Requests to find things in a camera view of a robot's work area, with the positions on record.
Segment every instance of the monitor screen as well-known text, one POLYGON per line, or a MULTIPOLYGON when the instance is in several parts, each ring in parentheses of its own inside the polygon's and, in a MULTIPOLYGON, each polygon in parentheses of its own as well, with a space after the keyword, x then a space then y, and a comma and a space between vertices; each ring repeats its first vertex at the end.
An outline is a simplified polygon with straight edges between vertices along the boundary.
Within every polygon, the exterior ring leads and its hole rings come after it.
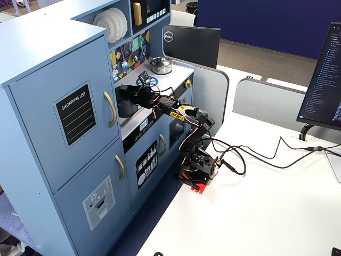
POLYGON ((341 23, 332 23, 297 121, 341 130, 341 23))

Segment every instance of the black label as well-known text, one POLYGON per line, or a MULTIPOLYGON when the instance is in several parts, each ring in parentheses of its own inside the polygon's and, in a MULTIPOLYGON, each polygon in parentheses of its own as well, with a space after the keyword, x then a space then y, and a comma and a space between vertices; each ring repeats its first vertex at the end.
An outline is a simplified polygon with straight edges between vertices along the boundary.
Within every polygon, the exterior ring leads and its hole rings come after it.
POLYGON ((154 143, 136 162, 137 187, 140 189, 158 167, 158 142, 154 143))
POLYGON ((88 85, 56 104, 68 145, 96 125, 88 85))
POLYGON ((124 153, 128 150, 147 132, 147 130, 154 125, 154 123, 162 116, 162 112, 159 109, 155 110, 154 114, 151 113, 141 124, 138 125, 123 141, 124 153))

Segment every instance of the white plate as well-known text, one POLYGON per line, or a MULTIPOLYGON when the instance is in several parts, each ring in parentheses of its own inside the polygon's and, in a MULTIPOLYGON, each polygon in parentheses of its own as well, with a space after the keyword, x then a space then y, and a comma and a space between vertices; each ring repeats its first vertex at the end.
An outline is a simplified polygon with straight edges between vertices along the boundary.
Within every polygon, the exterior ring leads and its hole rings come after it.
POLYGON ((118 9, 118 8, 109 8, 110 11, 116 12, 118 14, 118 16, 120 17, 123 27, 122 27, 122 35, 121 37, 124 37, 127 33, 127 29, 128 29, 128 22, 127 22, 127 18, 125 17, 124 13, 118 9))
POLYGON ((108 9, 108 11, 110 11, 110 15, 115 19, 115 22, 117 24, 117 40, 119 40, 122 37, 122 33, 123 33, 123 23, 121 21, 121 18, 119 17, 119 15, 111 10, 112 8, 108 9))
POLYGON ((118 25, 115 19, 111 16, 111 12, 104 11, 96 15, 94 19, 95 26, 107 29, 108 42, 114 43, 118 38, 118 25))
POLYGON ((137 182, 137 184, 140 186, 140 185, 142 185, 142 183, 144 182, 144 180, 145 180, 145 173, 142 173, 141 174, 141 176, 140 176, 140 178, 139 178, 139 181, 137 182))

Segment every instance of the silver pot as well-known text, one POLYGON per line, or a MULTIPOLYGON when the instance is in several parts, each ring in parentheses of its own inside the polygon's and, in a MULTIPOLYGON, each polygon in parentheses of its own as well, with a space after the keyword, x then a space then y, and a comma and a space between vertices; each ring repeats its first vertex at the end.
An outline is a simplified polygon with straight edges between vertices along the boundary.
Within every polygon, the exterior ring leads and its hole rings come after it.
POLYGON ((151 71, 158 75, 167 75, 172 72, 172 60, 167 57, 155 57, 150 59, 151 71))

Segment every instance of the shopping list sign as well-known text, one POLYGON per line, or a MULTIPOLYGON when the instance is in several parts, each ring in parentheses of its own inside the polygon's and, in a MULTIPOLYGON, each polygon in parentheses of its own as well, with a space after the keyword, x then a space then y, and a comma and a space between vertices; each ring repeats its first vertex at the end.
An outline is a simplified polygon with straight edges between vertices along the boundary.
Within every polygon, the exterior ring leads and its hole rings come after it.
POLYGON ((96 125, 87 84, 59 101, 56 108, 69 146, 96 125))

